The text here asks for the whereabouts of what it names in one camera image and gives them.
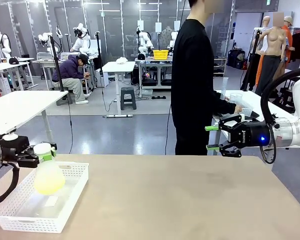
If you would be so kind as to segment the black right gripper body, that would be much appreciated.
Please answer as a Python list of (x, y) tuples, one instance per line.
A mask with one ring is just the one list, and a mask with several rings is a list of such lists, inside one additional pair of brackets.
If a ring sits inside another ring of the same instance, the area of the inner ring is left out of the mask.
[(270, 143), (271, 132), (265, 122), (245, 121), (237, 123), (227, 131), (230, 139), (229, 143), (234, 144), (238, 149), (246, 147), (264, 147)]

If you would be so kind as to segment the white perforated plastic basket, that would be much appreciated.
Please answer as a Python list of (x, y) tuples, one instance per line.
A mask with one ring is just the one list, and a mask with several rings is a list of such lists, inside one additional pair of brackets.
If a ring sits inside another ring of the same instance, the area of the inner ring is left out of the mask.
[(238, 104), (240, 106), (242, 106), (242, 114), (250, 117), (251, 114), (252, 114), (252, 111), (253, 111), (253, 107), (247, 102), (245, 101), (243, 98), (242, 98), (242, 103), (241, 104)]
[(89, 164), (58, 162), (64, 186), (52, 195), (34, 188), (31, 171), (0, 204), (0, 227), (6, 231), (55, 233), (63, 231), (89, 179)]

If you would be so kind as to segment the translucent plastic conical flask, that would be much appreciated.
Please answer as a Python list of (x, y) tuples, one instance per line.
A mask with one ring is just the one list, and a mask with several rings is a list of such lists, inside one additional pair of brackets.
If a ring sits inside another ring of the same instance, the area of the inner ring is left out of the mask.
[(55, 158), (43, 161), (39, 155), (39, 165), (35, 170), (34, 189), (42, 195), (52, 195), (60, 190), (66, 180)]

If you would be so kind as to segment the clear plastic graduated cylinder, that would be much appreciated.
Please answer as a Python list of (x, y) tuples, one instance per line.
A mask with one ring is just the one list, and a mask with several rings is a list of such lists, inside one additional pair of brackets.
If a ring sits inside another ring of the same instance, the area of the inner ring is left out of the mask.
[(222, 100), (226, 99), (226, 90), (227, 90), (227, 84), (228, 84), (228, 77), (223, 77), (222, 79), (222, 86), (221, 86), (221, 93), (220, 93), (220, 98)]

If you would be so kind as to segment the person's right forearm black sleeve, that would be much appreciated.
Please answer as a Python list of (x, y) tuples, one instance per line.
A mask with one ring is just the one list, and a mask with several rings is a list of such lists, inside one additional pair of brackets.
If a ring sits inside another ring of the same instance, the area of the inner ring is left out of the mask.
[(212, 98), (212, 112), (214, 114), (234, 114), (236, 110), (236, 104), (222, 100), (217, 96)]

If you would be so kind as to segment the white rounded side table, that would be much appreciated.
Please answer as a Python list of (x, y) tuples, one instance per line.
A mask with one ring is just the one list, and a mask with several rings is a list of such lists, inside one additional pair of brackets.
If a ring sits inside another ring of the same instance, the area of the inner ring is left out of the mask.
[[(262, 110), (260, 106), (260, 100), (261, 97), (257, 94), (255, 94), (252, 91), (243, 91), (243, 90), (226, 90), (225, 96), (230, 97), (231, 94), (241, 94), (242, 100), (253, 107), (253, 111), (257, 114), (259, 114), (259, 117), (257, 118), (258, 121), (263, 121), (264, 117), (262, 115)], [(288, 113), (287, 111), (281, 109), (280, 107), (274, 105), (273, 103), (268, 103), (269, 110), (272, 114), (275, 114), (278, 118), (286, 118), (290, 122), (294, 123), (297, 120), (297, 117), (293, 114)], [(219, 144), (220, 137), (225, 136), (228, 137), (228, 133), (225, 131), (217, 131), (215, 133), (215, 141), (214, 144)]]

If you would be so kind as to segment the person in black sweater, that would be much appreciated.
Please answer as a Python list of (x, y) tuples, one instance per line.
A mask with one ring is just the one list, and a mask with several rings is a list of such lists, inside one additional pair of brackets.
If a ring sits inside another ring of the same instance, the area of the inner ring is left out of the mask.
[(171, 111), (176, 155), (205, 156), (213, 118), (214, 52), (205, 30), (214, 0), (188, 0), (190, 13), (178, 31), (172, 57)]

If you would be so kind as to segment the wooden shoe rack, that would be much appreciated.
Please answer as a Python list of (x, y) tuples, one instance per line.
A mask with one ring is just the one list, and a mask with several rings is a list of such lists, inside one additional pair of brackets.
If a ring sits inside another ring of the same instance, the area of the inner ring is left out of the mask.
[(213, 64), (213, 76), (214, 77), (224, 77), (227, 66), (227, 58), (226, 57), (218, 57), (214, 58)]

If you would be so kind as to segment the dark luggage bags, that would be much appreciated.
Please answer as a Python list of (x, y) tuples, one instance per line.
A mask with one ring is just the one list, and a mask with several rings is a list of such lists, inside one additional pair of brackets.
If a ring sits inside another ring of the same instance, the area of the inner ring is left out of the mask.
[(227, 65), (241, 70), (245, 61), (245, 51), (241, 48), (234, 48), (229, 50), (227, 55)]

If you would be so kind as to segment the black tripod pole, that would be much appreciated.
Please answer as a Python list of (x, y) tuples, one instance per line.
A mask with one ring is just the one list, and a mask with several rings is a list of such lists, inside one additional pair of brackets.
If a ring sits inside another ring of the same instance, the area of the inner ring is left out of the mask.
[(59, 81), (59, 87), (60, 87), (60, 90), (63, 92), (64, 91), (64, 86), (63, 86), (63, 82), (62, 82), (62, 79), (61, 79), (59, 59), (58, 59), (56, 49), (55, 49), (55, 41), (54, 41), (54, 38), (53, 38), (53, 34), (49, 33), (48, 38), (49, 38), (49, 41), (50, 41), (50, 48), (52, 49), (53, 61), (54, 61), (55, 68), (56, 68), (57, 79)]

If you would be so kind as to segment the grey plastic stool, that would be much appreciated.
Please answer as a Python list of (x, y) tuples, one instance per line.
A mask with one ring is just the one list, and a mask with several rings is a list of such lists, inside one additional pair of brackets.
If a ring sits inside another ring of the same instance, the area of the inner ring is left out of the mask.
[(125, 107), (137, 109), (135, 90), (133, 87), (122, 87), (120, 95), (120, 109), (124, 110)]

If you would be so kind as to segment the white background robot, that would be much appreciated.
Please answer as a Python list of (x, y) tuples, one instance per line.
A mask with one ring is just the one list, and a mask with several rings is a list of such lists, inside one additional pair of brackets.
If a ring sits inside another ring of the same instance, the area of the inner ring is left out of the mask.
[(70, 52), (80, 52), (81, 54), (88, 55), (91, 45), (91, 37), (89, 31), (82, 23), (73, 28), (76, 37), (74, 45), (71, 47)]
[(0, 32), (0, 50), (4, 54), (6, 59), (11, 57), (11, 43), (9, 36), (5, 33)]

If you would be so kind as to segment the orange-clad figure tan hat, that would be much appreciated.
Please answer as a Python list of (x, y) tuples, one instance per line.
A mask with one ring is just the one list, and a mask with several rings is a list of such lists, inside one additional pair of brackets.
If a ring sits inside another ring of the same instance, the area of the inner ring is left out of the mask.
[(293, 37), (290, 32), (290, 27), (292, 25), (293, 25), (293, 18), (291, 16), (285, 16), (282, 29), (285, 31), (285, 35), (286, 35), (286, 47), (285, 47), (285, 59), (284, 59), (286, 64), (290, 62), (292, 51), (295, 51), (295, 48), (293, 47)]

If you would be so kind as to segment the black slim stand pole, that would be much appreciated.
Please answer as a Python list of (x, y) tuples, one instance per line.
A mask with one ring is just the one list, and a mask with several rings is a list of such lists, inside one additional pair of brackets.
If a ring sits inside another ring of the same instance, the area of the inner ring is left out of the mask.
[(103, 61), (102, 61), (102, 56), (101, 56), (101, 48), (100, 48), (100, 37), (99, 37), (100, 32), (96, 31), (95, 32), (95, 38), (97, 41), (97, 50), (98, 50), (98, 58), (100, 61), (100, 76), (103, 77), (104, 76), (104, 72), (103, 72)]

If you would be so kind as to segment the white standing desk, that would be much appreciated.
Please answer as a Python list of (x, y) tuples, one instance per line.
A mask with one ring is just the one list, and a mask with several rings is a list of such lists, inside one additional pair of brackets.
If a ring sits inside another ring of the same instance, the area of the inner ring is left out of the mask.
[(110, 61), (104, 65), (103, 72), (114, 73), (115, 77), (115, 89), (116, 89), (116, 103), (117, 103), (117, 114), (122, 115), (121, 112), (121, 97), (119, 90), (119, 74), (132, 72), (135, 66), (135, 61), (127, 61), (125, 64), (117, 64), (115, 61)]

